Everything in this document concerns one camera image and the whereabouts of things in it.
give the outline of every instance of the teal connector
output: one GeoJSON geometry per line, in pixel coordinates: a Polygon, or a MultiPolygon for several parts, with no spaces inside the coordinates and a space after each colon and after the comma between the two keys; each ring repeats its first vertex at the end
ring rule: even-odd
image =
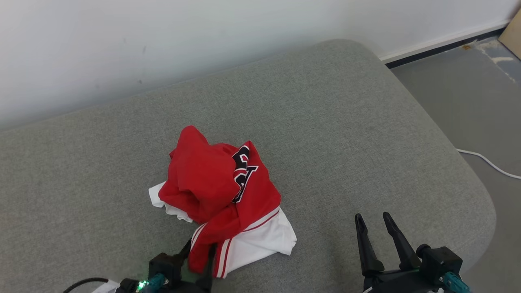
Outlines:
{"type": "Polygon", "coordinates": [[[452,272],[448,272],[445,274],[443,278],[443,283],[450,291],[454,293],[470,293],[470,288],[465,284],[458,276],[454,275],[452,272]]]}
{"type": "Polygon", "coordinates": [[[165,276],[163,274],[157,274],[148,280],[147,284],[143,289],[139,290],[140,293],[157,293],[159,289],[165,284],[165,276]]]}

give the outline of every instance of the grey sofa cushion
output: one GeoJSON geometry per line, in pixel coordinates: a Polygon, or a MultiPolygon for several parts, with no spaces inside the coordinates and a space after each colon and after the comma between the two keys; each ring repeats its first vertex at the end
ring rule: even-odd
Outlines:
{"type": "Polygon", "coordinates": [[[147,189],[190,124],[210,143],[255,143],[298,238],[214,292],[361,291],[356,213],[387,269],[399,259],[384,211],[414,248],[448,246],[464,268],[492,237],[490,197],[436,124],[370,51],[333,40],[2,133],[1,291],[144,278],[177,252],[197,225],[147,189]]]}

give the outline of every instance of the green led light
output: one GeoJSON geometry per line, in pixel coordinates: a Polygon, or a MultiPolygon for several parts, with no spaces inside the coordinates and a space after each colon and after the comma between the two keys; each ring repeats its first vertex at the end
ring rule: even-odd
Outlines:
{"type": "Polygon", "coordinates": [[[138,287],[136,289],[136,292],[139,292],[141,291],[141,289],[143,289],[146,285],[148,285],[148,281],[141,281],[138,283],[138,287]]]}

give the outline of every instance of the robotic arm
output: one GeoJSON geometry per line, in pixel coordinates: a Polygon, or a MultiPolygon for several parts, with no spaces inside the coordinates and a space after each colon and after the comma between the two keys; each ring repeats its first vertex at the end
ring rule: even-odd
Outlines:
{"type": "Polygon", "coordinates": [[[458,275],[463,260],[454,252],[445,246],[433,249],[422,244],[415,253],[389,213],[383,213],[383,221],[398,251],[400,269],[384,271],[367,237],[362,215],[355,215],[364,293],[426,293],[440,288],[444,292],[470,293],[458,275]]]}

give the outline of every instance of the white stripe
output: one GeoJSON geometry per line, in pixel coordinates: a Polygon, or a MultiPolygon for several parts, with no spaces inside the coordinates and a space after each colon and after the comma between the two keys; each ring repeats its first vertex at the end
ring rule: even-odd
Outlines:
{"type": "Polygon", "coordinates": [[[220,278],[222,274],[222,269],[225,265],[225,258],[226,258],[226,249],[228,249],[228,245],[230,243],[230,239],[226,239],[225,242],[222,244],[221,249],[221,255],[219,256],[219,269],[217,270],[217,277],[220,278]]]}
{"type": "Polygon", "coordinates": [[[254,228],[255,226],[258,226],[260,224],[262,224],[265,220],[269,219],[271,216],[275,215],[278,211],[279,211],[280,207],[276,207],[273,211],[269,212],[267,215],[265,215],[264,217],[256,220],[253,224],[251,224],[250,226],[246,227],[246,229],[244,230],[248,230],[248,229],[251,229],[251,228],[254,228]]]}
{"type": "Polygon", "coordinates": [[[201,234],[201,231],[203,230],[204,226],[206,226],[206,224],[208,224],[208,223],[204,223],[203,225],[201,225],[199,228],[197,228],[195,230],[194,236],[192,237],[192,245],[190,246],[190,250],[192,250],[192,248],[194,248],[194,244],[197,241],[199,234],[201,234]]]}

